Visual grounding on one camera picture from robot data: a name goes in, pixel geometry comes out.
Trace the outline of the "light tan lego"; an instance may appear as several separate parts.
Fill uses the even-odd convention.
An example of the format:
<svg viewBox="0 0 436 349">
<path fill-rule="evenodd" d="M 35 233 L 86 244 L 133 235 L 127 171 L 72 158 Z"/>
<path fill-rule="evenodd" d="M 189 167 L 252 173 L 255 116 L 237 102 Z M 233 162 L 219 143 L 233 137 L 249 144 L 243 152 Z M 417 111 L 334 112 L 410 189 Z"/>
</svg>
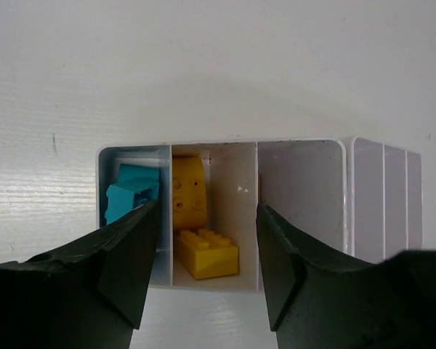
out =
<svg viewBox="0 0 436 349">
<path fill-rule="evenodd" d="M 174 254 L 197 281 L 239 274 L 238 246 L 230 238 L 206 228 L 176 233 Z"/>
</svg>

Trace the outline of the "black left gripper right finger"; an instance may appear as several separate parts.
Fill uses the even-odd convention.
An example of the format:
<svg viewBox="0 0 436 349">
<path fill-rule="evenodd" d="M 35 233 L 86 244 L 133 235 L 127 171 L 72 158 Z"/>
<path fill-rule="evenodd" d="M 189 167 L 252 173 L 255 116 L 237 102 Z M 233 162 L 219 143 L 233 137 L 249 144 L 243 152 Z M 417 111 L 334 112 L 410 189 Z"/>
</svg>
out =
<svg viewBox="0 0 436 349">
<path fill-rule="evenodd" d="M 436 348 L 436 251 L 359 260 L 257 208 L 267 314 L 279 348 Z"/>
</svg>

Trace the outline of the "teal frog flower lego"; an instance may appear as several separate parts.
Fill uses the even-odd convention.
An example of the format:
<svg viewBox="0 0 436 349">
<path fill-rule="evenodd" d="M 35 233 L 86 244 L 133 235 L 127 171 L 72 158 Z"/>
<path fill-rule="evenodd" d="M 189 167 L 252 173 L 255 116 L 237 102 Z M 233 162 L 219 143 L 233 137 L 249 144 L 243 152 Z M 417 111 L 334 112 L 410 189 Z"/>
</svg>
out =
<svg viewBox="0 0 436 349">
<path fill-rule="evenodd" d="M 160 170 L 158 167 L 147 167 L 138 164 L 121 164 L 118 168 L 117 182 L 141 179 L 142 182 L 153 182 L 158 184 L 160 181 Z"/>
</svg>

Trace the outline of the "yellow butterfly lego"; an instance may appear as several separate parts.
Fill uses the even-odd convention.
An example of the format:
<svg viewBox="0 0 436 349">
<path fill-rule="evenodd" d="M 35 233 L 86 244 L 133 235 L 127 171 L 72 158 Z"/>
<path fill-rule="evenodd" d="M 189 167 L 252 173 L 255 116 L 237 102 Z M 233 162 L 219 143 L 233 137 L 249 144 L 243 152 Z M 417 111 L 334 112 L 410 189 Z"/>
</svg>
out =
<svg viewBox="0 0 436 349">
<path fill-rule="evenodd" d="M 208 220 L 206 178 L 200 157 L 174 157 L 172 164 L 174 230 L 205 228 Z"/>
</svg>

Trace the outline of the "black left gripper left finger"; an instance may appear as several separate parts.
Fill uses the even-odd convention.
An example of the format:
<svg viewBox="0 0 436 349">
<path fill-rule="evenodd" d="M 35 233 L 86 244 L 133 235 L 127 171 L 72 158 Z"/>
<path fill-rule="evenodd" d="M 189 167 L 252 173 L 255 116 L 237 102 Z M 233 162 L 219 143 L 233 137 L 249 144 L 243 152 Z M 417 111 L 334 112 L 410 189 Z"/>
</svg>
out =
<svg viewBox="0 0 436 349">
<path fill-rule="evenodd" d="M 0 348 L 128 348 L 140 327 L 161 205 L 25 262 L 0 264 Z"/>
</svg>

